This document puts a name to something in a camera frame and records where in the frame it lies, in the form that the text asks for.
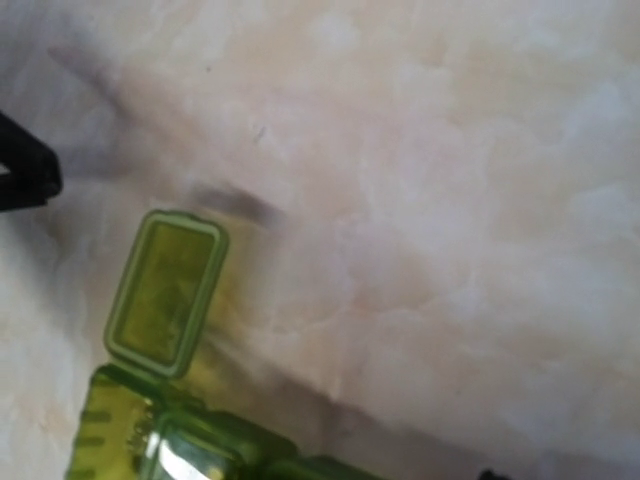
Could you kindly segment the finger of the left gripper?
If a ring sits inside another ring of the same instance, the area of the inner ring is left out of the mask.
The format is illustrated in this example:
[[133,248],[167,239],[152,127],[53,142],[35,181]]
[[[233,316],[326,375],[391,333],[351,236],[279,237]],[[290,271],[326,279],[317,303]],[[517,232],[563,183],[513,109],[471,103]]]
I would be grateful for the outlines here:
[[1,113],[1,211],[41,207],[63,190],[58,156]]

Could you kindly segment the green weekly pill organizer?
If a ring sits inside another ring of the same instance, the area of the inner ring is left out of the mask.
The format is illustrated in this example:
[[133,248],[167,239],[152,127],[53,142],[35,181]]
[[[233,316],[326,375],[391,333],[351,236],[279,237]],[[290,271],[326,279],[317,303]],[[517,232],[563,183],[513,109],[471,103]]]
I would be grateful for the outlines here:
[[202,342],[229,236],[219,224],[153,210],[142,220],[90,379],[69,479],[364,479],[328,456],[207,398],[217,373]]

